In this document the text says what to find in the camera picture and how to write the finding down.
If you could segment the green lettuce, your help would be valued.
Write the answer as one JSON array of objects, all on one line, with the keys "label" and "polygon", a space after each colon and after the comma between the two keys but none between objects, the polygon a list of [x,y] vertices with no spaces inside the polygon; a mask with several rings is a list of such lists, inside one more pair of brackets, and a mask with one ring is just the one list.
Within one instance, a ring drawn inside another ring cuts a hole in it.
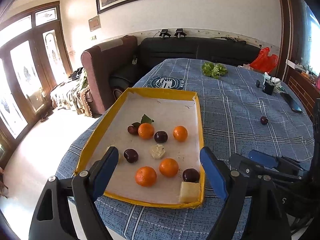
[{"label": "green lettuce", "polygon": [[218,79],[220,76],[224,76],[228,73],[225,65],[221,63],[205,62],[201,69],[205,76],[213,77],[215,79]]}]

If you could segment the dark purple plum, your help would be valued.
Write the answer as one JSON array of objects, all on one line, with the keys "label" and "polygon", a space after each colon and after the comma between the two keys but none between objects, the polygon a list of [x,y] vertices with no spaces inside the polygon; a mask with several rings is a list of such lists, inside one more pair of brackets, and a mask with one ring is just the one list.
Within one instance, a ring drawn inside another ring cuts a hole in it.
[{"label": "dark purple plum", "polygon": [[200,179],[200,174],[196,169],[188,168],[183,171],[182,178],[185,182],[197,183]]}]

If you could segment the large orange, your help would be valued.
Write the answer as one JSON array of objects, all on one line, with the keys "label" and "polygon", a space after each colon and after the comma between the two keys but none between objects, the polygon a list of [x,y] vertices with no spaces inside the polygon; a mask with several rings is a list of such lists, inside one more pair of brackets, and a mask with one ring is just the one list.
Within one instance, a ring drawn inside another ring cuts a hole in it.
[{"label": "large orange", "polygon": [[157,173],[149,166],[141,167],[135,174],[135,181],[138,185],[143,187],[151,187],[156,183]]}]

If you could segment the white plastic bottles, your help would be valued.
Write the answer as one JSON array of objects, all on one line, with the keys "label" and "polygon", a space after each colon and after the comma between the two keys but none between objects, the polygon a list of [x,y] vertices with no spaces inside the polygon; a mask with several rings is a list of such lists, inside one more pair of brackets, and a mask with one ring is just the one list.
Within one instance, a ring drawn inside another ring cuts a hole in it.
[{"label": "white plastic bottles", "polygon": [[274,88],[273,93],[280,94],[280,93],[284,93],[284,92],[285,92],[285,89],[284,89],[284,87],[281,85],[281,80],[280,80],[279,78],[270,76],[267,72],[265,72],[265,73],[263,74],[263,78],[264,78],[264,81],[265,81],[265,80],[268,80],[268,81],[274,83],[275,88]]}]

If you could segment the yellow cardboard tray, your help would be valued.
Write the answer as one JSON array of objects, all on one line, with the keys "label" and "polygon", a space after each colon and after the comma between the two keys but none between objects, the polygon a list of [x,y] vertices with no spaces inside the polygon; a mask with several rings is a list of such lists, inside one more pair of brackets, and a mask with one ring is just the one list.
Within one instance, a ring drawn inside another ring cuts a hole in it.
[{"label": "yellow cardboard tray", "polygon": [[[150,148],[157,145],[154,138],[144,140],[131,135],[127,128],[146,114],[154,120],[155,132],[165,131],[168,140],[161,145],[165,148],[162,159],[155,160]],[[184,126],[188,137],[184,142],[174,139],[172,132],[176,126]],[[95,161],[100,160],[108,146],[113,145],[121,154],[128,148],[137,151],[139,158],[128,163],[125,158],[119,163],[108,182],[104,195],[133,205],[185,209],[197,208],[204,200],[204,169],[200,163],[200,150],[204,146],[199,96],[196,92],[163,88],[129,88],[110,107],[92,135],[85,143],[75,169],[75,173],[88,170]],[[158,171],[161,161],[175,159],[179,165],[176,176],[168,178],[157,173],[156,183],[143,187],[136,183],[135,174],[144,166]],[[180,203],[180,187],[183,171],[196,169],[200,174],[201,187],[199,200]]]}]

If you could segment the small orange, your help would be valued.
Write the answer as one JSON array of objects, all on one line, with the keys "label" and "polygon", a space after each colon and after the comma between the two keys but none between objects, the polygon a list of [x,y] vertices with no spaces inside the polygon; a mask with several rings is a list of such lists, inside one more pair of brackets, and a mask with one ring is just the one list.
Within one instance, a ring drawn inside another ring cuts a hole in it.
[{"label": "small orange", "polygon": [[172,132],[172,135],[178,142],[184,142],[188,137],[188,131],[184,126],[176,126]]}]

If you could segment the black pen cup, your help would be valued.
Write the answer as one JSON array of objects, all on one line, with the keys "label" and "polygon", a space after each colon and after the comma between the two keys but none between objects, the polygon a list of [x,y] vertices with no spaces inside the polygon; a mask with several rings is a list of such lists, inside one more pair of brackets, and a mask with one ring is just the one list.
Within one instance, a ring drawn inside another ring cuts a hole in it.
[{"label": "black pen cup", "polygon": [[274,83],[265,80],[263,84],[263,92],[267,95],[272,95],[274,91],[275,85]]}]

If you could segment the loose dark plum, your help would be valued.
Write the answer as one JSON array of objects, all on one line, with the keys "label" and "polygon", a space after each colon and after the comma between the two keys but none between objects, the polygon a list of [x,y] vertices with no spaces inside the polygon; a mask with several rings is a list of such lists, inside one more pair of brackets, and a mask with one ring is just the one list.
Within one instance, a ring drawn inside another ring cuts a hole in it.
[{"label": "loose dark plum", "polygon": [[268,124],[268,118],[265,117],[265,116],[262,116],[262,117],[260,118],[260,123],[261,123],[262,125]]}]

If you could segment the blue plaid tablecloth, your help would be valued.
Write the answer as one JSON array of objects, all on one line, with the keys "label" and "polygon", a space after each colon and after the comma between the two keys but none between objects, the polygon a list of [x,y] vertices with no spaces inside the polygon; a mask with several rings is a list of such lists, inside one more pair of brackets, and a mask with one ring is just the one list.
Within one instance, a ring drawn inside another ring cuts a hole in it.
[{"label": "blue plaid tablecloth", "polygon": [[[309,168],[313,159],[312,121],[306,112],[293,112],[279,94],[256,87],[261,75],[238,67],[218,79],[202,72],[202,60],[167,59],[132,88],[163,88],[196,92],[199,96],[204,146],[226,165],[230,157],[248,157],[251,150],[289,157]],[[56,176],[73,178],[80,153],[103,116],[67,151]],[[260,118],[268,118],[262,125]],[[104,194],[95,201],[104,224],[125,239],[206,239],[224,201],[205,174],[204,200],[197,208],[170,209],[133,205]]]}]

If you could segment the green leaf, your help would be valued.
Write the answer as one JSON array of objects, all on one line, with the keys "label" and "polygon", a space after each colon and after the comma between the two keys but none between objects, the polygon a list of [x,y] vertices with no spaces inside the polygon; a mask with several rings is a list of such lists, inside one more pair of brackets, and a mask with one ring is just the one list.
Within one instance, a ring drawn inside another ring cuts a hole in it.
[{"label": "green leaf", "polygon": [[140,122],[134,122],[131,125],[133,127],[139,127],[141,124],[152,124],[154,122],[153,119],[151,119],[150,117],[148,117],[146,114],[144,114],[141,118]]}]

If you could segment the red jujube date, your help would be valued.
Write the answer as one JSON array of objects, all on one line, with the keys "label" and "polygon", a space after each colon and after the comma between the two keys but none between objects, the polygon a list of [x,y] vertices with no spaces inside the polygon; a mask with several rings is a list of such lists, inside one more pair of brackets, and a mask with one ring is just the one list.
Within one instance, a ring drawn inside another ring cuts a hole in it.
[{"label": "red jujube date", "polygon": [[127,128],[127,131],[131,134],[131,135],[138,135],[138,127],[130,125]]}]

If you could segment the wooden glass door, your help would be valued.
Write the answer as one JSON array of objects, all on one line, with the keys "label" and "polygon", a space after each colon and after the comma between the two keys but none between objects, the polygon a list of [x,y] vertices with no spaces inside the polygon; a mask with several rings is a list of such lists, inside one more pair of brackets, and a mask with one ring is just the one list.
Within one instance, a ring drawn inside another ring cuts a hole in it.
[{"label": "wooden glass door", "polygon": [[51,91],[72,73],[60,3],[38,5],[1,23],[1,163],[50,110]]}]

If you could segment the orange tangerine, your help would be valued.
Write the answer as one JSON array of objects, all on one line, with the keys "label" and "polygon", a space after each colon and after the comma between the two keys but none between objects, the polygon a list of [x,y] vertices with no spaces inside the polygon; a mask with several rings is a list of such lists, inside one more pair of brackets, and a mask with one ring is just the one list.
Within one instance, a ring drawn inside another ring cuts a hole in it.
[{"label": "orange tangerine", "polygon": [[152,124],[149,124],[149,123],[143,123],[138,128],[138,135],[140,138],[144,140],[151,139],[154,135],[154,132],[155,132],[154,127],[152,126]]}]

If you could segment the dark red plum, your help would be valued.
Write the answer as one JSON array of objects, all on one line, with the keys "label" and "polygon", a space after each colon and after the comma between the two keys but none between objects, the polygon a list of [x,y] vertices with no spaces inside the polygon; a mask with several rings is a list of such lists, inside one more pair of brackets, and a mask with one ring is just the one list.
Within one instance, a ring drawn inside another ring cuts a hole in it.
[{"label": "dark red plum", "polygon": [[124,158],[128,163],[135,163],[138,161],[139,155],[136,150],[128,148],[124,151]]}]

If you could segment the orange mandarin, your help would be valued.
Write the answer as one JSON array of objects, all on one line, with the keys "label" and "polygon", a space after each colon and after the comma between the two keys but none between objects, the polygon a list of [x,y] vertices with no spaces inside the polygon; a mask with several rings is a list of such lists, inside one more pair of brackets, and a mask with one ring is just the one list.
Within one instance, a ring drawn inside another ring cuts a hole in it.
[{"label": "orange mandarin", "polygon": [[161,161],[159,165],[159,171],[162,175],[172,178],[178,174],[179,171],[179,165],[178,162],[175,159],[172,158],[166,158],[163,161]]}]

